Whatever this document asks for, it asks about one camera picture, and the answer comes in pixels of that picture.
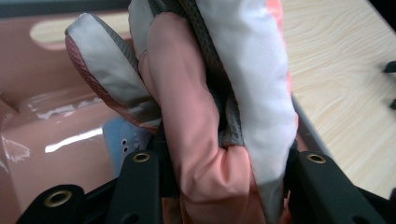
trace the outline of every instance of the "transparent plastic sheet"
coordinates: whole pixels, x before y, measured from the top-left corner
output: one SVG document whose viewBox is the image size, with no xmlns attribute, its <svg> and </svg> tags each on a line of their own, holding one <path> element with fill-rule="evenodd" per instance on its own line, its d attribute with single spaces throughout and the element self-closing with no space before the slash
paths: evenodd
<svg viewBox="0 0 396 224">
<path fill-rule="evenodd" d="M 85 87 L 39 95 L 18 111 L 3 119 L 0 141 L 2 191 L 11 193 L 0 208 L 14 207 L 14 218 L 51 187 L 75 184 L 89 192 L 117 177 L 125 156 L 151 136 Z"/>
<path fill-rule="evenodd" d="M 38 22 L 77 15 L 0 20 L 2 224 L 15 223 L 46 189 L 75 184 L 89 192 L 105 184 L 151 136 L 92 92 L 64 48 L 42 48 L 29 36 Z M 58 36 L 53 32 L 44 30 L 43 38 Z"/>
</svg>

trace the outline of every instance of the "glove finger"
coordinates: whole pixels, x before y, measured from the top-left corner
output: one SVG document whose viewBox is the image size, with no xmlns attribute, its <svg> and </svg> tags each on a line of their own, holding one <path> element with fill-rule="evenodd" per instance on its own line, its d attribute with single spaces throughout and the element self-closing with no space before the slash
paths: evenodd
<svg viewBox="0 0 396 224">
<path fill-rule="evenodd" d="M 296 124 L 284 42 L 266 5 L 271 2 L 196 1 L 238 102 L 265 215 L 269 223 L 276 223 Z"/>
<path fill-rule="evenodd" d="M 137 58 L 147 49 L 149 27 L 156 15 L 162 12 L 174 12 L 181 17 L 186 17 L 181 5 L 174 0 L 133 0 L 128 11 Z"/>
<path fill-rule="evenodd" d="M 180 200 L 191 221 L 263 223 L 247 151 L 219 147 L 219 112 L 187 22 L 173 13 L 156 17 L 139 68 L 162 108 Z"/>
<path fill-rule="evenodd" d="M 134 125 L 155 132 L 161 111 L 138 75 L 128 45 L 103 21 L 82 14 L 66 29 L 69 57 L 104 102 Z"/>
</svg>

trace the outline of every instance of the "gray fabric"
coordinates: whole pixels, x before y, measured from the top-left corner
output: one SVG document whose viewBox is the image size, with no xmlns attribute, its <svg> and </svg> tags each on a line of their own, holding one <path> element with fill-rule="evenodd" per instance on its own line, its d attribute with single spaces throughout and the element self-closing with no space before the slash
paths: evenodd
<svg viewBox="0 0 396 224">
<path fill-rule="evenodd" d="M 139 74 L 138 60 L 132 53 L 129 45 L 113 29 L 111 29 L 111 27 L 109 27 L 99 17 L 97 17 L 96 15 L 93 15 L 93 14 L 91 14 L 91 15 L 97 22 L 99 22 L 99 24 L 101 24 L 103 26 L 103 28 L 106 30 L 106 32 L 114 40 L 114 43 L 119 47 L 121 52 L 125 55 L 125 58 L 131 64 L 132 68 L 136 71 L 137 74 Z"/>
<path fill-rule="evenodd" d="M 175 0 L 148 0 L 153 16 L 162 12 L 173 12 L 183 18 L 187 18 L 186 12 L 178 1 Z"/>
<path fill-rule="evenodd" d="M 169 12 L 169 7 L 162 0 L 148 0 L 149 8 L 152 16 L 156 16 L 162 12 Z"/>
<path fill-rule="evenodd" d="M 215 100 L 216 107 L 218 108 L 218 111 L 221 114 L 221 112 L 224 109 L 224 106 L 223 106 L 219 96 L 212 90 L 212 88 L 211 87 L 208 87 L 208 88 L 209 88 L 210 94 L 212 94 L 213 99 Z"/>
<path fill-rule="evenodd" d="M 271 182 L 258 185 L 257 188 L 259 189 L 262 202 L 266 202 L 266 204 L 263 205 L 264 214 L 270 214 L 266 216 L 267 222 L 278 223 L 284 203 L 283 176 Z"/>
<path fill-rule="evenodd" d="M 227 128 L 222 138 L 222 145 L 229 146 L 243 146 L 244 139 L 242 136 L 241 120 L 239 118 L 238 103 L 235 100 L 235 95 L 232 93 L 227 99 L 225 107 L 227 118 Z"/>
<path fill-rule="evenodd" d="M 222 62 L 216 52 L 216 48 L 205 26 L 205 22 L 201 16 L 198 6 L 196 5 L 195 0 L 179 0 L 179 2 L 188 15 L 189 23 L 195 32 L 204 55 L 207 68 L 207 83 L 209 86 L 214 88 L 214 91 L 219 95 L 220 100 L 225 103 L 231 90 L 231 84 L 227 78 Z"/>
</svg>

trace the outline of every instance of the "pink plastic surface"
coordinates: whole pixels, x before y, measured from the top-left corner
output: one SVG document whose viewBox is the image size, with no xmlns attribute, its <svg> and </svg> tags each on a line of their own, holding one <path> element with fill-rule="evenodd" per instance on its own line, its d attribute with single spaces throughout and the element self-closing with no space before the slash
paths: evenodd
<svg viewBox="0 0 396 224">
<path fill-rule="evenodd" d="M 40 48 L 34 17 L 0 21 L 0 223 L 42 191 L 85 192 L 114 178 L 103 125 L 117 114 L 85 84 L 65 50 Z"/>
</svg>

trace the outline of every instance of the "pink fabric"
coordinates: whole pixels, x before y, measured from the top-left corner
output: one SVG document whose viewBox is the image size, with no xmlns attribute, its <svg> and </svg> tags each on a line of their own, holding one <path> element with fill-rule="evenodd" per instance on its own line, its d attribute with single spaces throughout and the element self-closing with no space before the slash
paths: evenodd
<svg viewBox="0 0 396 224">
<path fill-rule="evenodd" d="M 279 32 L 283 37 L 283 8 L 281 2 L 279 0 L 268 0 L 267 10 L 276 20 Z"/>
<path fill-rule="evenodd" d="M 185 20 L 172 13 L 155 18 L 139 69 L 162 109 L 183 222 L 265 223 L 246 149 L 219 147 L 219 112 Z"/>
</svg>

